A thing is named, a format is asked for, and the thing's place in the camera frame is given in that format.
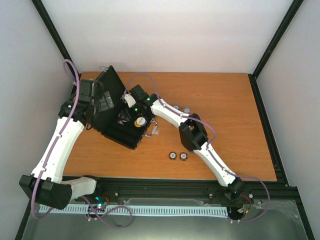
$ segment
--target brown tabletop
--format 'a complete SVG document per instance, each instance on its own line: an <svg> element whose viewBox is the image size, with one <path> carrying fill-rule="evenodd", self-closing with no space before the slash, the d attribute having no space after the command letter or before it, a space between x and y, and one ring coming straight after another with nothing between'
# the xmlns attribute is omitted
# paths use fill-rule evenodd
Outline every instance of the brown tabletop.
<svg viewBox="0 0 320 240"><path fill-rule="evenodd" d="M95 79L99 72L83 72L81 79ZM118 72L126 85L133 72ZM180 109L190 108L211 125L217 138L213 147L223 161L239 175L276 181L257 106L245 73L150 72L160 96ZM151 81L139 75L131 87L140 84L155 93ZM169 159L170 152L186 152L179 131L155 117L159 134L144 137L130 150L94 129L84 130L77 139L64 169L65 176L162 178L215 180L215 175L196 154L187 152L187 161ZM209 138L213 134L208 130Z"/></svg>

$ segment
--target white wall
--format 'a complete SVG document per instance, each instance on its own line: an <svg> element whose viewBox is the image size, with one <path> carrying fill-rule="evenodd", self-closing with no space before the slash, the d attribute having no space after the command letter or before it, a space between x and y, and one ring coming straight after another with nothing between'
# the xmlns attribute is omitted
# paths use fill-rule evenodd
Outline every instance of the white wall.
<svg viewBox="0 0 320 240"><path fill-rule="evenodd" d="M292 0L43 0L79 71L252 73Z"/></svg>
<svg viewBox="0 0 320 240"><path fill-rule="evenodd" d="M0 1L0 238L14 239L28 198L19 186L49 143L71 84L32 2Z"/></svg>
<svg viewBox="0 0 320 240"><path fill-rule="evenodd" d="M320 239L320 3L304 1L258 78L290 185Z"/></svg>

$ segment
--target small round object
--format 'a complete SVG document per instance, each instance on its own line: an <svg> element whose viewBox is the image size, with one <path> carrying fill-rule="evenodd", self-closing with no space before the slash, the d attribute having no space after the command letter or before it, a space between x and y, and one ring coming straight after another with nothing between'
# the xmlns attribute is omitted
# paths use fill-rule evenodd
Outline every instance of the small round object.
<svg viewBox="0 0 320 240"><path fill-rule="evenodd" d="M144 117L142 117L142 116L138 117L138 118L135 120L135 122L134 122L134 125L135 125L137 128L140 128L140 127L142 127L142 126L144 126L144 125L146 125L146 124L147 124L147 120L146 120Z"/></svg>
<svg viewBox="0 0 320 240"><path fill-rule="evenodd" d="M170 152L170 154L169 154L169 158L170 158L171 160L176 160L176 159L177 159L177 154L176 154L174 151L172 151L172 152Z"/></svg>
<svg viewBox="0 0 320 240"><path fill-rule="evenodd" d="M180 153L180 160L186 161L188 159L188 155L185 152Z"/></svg>
<svg viewBox="0 0 320 240"><path fill-rule="evenodd" d="M191 109L186 107L186 108L183 109L183 112L185 114L189 114L189 113L191 113Z"/></svg>

